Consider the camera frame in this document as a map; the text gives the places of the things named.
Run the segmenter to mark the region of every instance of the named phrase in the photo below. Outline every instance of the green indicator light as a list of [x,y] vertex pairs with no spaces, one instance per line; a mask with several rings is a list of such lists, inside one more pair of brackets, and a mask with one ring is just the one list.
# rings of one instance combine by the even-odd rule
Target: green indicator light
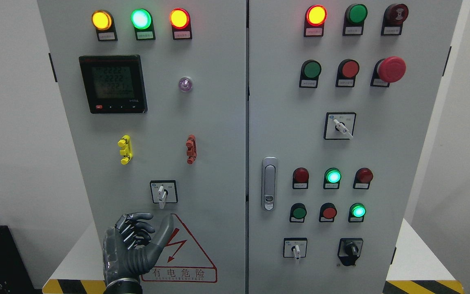
[[367,17],[367,8],[364,4],[356,4],[349,9],[347,19],[352,24],[361,24]]
[[338,169],[328,169],[326,171],[326,180],[332,184],[338,183],[340,181],[341,175]]
[[317,62],[310,62],[304,67],[304,75],[308,78],[316,78],[320,75],[320,65]]
[[144,9],[136,9],[131,15],[132,24],[139,30],[149,28],[151,25],[151,15]]
[[351,206],[351,214],[355,218],[361,218],[366,214],[366,208],[364,207],[363,204],[357,203],[353,206]]
[[297,208],[297,209],[293,210],[293,217],[295,219],[298,219],[298,220],[303,219],[304,217],[306,217],[306,209]]

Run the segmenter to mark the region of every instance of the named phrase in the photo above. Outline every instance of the digital power meter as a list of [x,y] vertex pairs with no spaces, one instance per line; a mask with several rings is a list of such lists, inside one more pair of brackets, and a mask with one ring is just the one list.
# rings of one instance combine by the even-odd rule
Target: digital power meter
[[80,56],[93,114],[141,114],[148,110],[138,55]]

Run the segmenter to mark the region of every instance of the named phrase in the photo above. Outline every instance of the lightning bolt symbol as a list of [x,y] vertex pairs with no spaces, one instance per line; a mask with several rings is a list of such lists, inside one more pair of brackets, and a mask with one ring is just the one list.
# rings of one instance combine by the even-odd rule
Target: lightning bolt symbol
[[171,236],[170,236],[170,240],[168,240],[168,244],[166,244],[166,246],[165,246],[165,247],[168,247],[168,246],[172,246],[172,245],[175,245],[175,244],[181,244],[181,245],[179,245],[179,247],[177,248],[177,250],[175,250],[175,252],[174,252],[170,257],[168,257],[168,262],[171,262],[171,261],[173,261],[173,260],[175,259],[174,256],[177,254],[177,252],[181,249],[181,247],[182,247],[182,246],[186,243],[186,241],[188,240],[188,239],[186,239],[186,240],[182,240],[182,241],[178,241],[178,242],[173,242],[173,243],[171,243],[171,241],[172,241],[173,238],[177,235],[177,233],[179,233],[179,228],[176,227],[176,228],[173,230],[173,233],[172,233]]

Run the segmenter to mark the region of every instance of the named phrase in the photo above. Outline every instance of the electrical control cabinet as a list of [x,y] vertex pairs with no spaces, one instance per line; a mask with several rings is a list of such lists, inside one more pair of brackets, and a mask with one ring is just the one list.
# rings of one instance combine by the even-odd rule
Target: electrical control cabinet
[[[249,2],[250,294],[382,292],[461,1],[393,4]],[[307,37],[308,22],[323,36]],[[309,60],[321,65],[317,87],[299,86]],[[299,167],[306,189],[292,187]],[[291,218],[299,203],[302,221]],[[286,258],[289,239],[309,244],[302,258]]]
[[[145,292],[243,293],[246,2],[38,4],[101,241],[121,214],[151,212],[155,229],[175,214],[175,236],[142,276]],[[89,109],[81,56],[139,58],[142,74],[122,63],[88,69],[88,85],[104,87],[95,89]],[[143,97],[129,101],[137,99],[129,92],[138,76],[146,109],[133,114],[137,104],[144,107]],[[167,192],[165,205],[158,203],[159,188]]]

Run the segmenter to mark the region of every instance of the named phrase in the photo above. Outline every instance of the white platform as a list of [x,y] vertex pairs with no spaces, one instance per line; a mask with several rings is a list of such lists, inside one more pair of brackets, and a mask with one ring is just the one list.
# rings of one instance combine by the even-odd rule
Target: white platform
[[[50,279],[103,280],[101,242],[94,223],[87,227]],[[386,280],[454,279],[414,229],[403,220],[397,241],[397,254]]]

